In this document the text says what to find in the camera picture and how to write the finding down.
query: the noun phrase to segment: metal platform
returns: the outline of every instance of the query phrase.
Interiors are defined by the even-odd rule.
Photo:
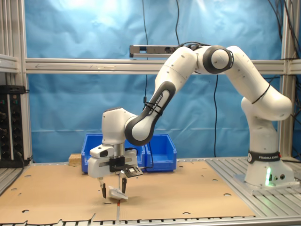
[[[239,197],[253,210],[255,217],[233,217],[233,218],[188,218],[188,219],[157,219],[138,221],[90,221],[62,222],[52,226],[100,226],[100,225],[301,225],[301,189],[288,188],[276,191],[265,191],[258,195],[250,195],[241,189],[240,185],[233,179],[234,175],[245,174],[247,160],[243,157],[237,158],[199,158],[199,159],[179,159],[178,161],[206,161],[233,189]],[[301,172],[301,164],[287,163],[296,174]],[[0,189],[8,186],[17,176],[20,169],[0,169]]]

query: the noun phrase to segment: cardboard sheet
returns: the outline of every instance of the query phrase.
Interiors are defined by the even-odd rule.
[[[120,220],[254,216],[204,161],[179,162],[174,173],[148,173],[127,181]]]
[[[104,180],[119,186],[118,176]],[[104,199],[98,180],[82,175],[80,166],[31,166],[0,196],[0,224],[55,224],[90,220],[94,214],[99,220],[116,220],[117,202]]]

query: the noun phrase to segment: black cable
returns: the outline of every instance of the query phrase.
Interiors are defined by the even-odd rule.
[[[301,125],[301,122],[294,115],[291,114],[291,116]]]
[[[216,105],[216,100],[215,100],[215,93],[217,89],[217,83],[218,83],[218,75],[216,75],[216,84],[215,84],[215,89],[214,89],[214,94],[213,94],[213,99],[214,99],[214,104],[215,104],[215,126],[214,126],[214,157],[216,157],[216,125],[217,125],[217,105]]]
[[[301,161],[291,161],[291,160],[282,160],[282,161],[293,162],[293,163],[301,163]]]
[[[293,28],[293,26],[292,26],[292,22],[291,22],[291,19],[290,19],[290,14],[289,14],[289,12],[288,12],[287,4],[286,4],[285,1],[284,1],[284,7],[285,7],[286,16],[287,16],[287,22],[288,22],[288,25],[289,25],[289,29],[290,29],[290,31],[291,31],[291,35],[292,35],[292,38],[295,40],[295,41],[293,41],[294,49],[295,49],[295,51],[296,51],[297,57],[299,58],[298,49],[299,49],[299,51],[301,51],[301,48],[300,48],[300,45],[299,45],[299,41],[298,41],[298,39],[297,39],[297,37],[296,37],[294,28]]]
[[[275,75],[271,81],[269,81],[269,86],[267,87],[267,89],[263,92],[263,94],[261,94],[255,101],[252,102],[252,104],[255,104],[257,101],[260,100],[260,98],[262,98],[266,93],[267,91],[269,90],[269,88],[271,87],[271,82],[277,77],[277,75]]]
[[[17,154],[16,156],[21,159],[23,166],[22,166],[21,171],[17,174],[17,176],[13,179],[13,181],[10,182],[9,186],[7,186],[4,191],[6,191],[21,176],[21,174],[23,173],[24,168],[25,168],[25,163],[24,163],[22,154],[20,152],[17,152],[16,154]]]
[[[278,33],[279,33],[280,40],[282,41],[281,23],[280,23],[280,21],[279,21],[278,15],[277,15],[277,13],[276,13],[276,11],[275,11],[275,9],[274,9],[272,3],[270,2],[270,0],[268,0],[268,1],[269,1],[269,4],[271,5],[271,7],[272,7],[272,9],[273,9],[273,11],[274,11],[274,13],[275,13],[275,16],[276,16],[276,19],[277,19],[277,24],[278,24]]]
[[[145,12],[144,12],[144,0],[142,0],[142,9],[143,9],[143,24],[144,24],[144,32],[145,32],[145,38],[146,38],[146,45],[149,44],[149,40],[147,38],[147,32],[146,32],[146,25],[145,25]],[[144,97],[143,97],[143,103],[145,104],[147,98],[146,98],[146,90],[147,90],[147,80],[148,80],[148,75],[145,75],[145,90],[144,90]]]
[[[184,46],[185,44],[188,44],[188,43],[195,43],[195,44],[198,44],[198,45],[200,45],[200,46],[210,46],[210,45],[208,45],[208,44],[204,44],[204,43],[197,42],[197,41],[188,41],[188,42],[182,43],[181,45],[179,45],[179,47],[182,47],[182,46]]]
[[[145,25],[144,0],[142,0],[142,8],[143,8],[143,23],[144,23],[144,31],[145,31],[145,37],[146,37],[146,45],[148,45],[149,44],[149,40],[147,38],[146,25]],[[147,101],[147,98],[146,98],[146,89],[147,89],[147,75],[146,75],[146,80],[145,80],[145,92],[144,92],[144,98],[143,98],[143,103],[144,103],[143,109],[145,108],[145,105],[147,103],[146,102]],[[153,159],[153,156],[152,156],[151,143],[150,142],[149,142],[149,146],[150,146],[150,154],[151,154],[152,166],[148,167],[148,168],[153,168],[154,167],[154,159]]]
[[[179,2],[178,0],[176,0],[177,2],[177,7],[178,7],[178,17],[177,17],[177,23],[175,25],[175,34],[177,36],[177,40],[178,40],[178,45],[180,45],[180,42],[179,42],[179,36],[178,36],[178,23],[179,23],[179,14],[180,14],[180,10],[179,10]]]
[[[301,154],[298,152],[298,150],[294,146],[292,146],[292,148],[297,153],[297,155],[298,155],[297,157],[301,158]]]
[[[152,156],[151,142],[149,142],[149,146],[150,146],[150,155],[151,155],[151,166],[141,167],[141,169],[152,169],[152,168],[154,168],[154,157]]]

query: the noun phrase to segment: small white object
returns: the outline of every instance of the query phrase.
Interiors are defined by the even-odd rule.
[[[117,200],[128,199],[128,197],[124,193],[112,186],[109,186],[109,197]]]

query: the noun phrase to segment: wooden block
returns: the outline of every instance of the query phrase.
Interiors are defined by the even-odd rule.
[[[81,154],[71,154],[68,161],[69,166],[80,166],[81,165]]]

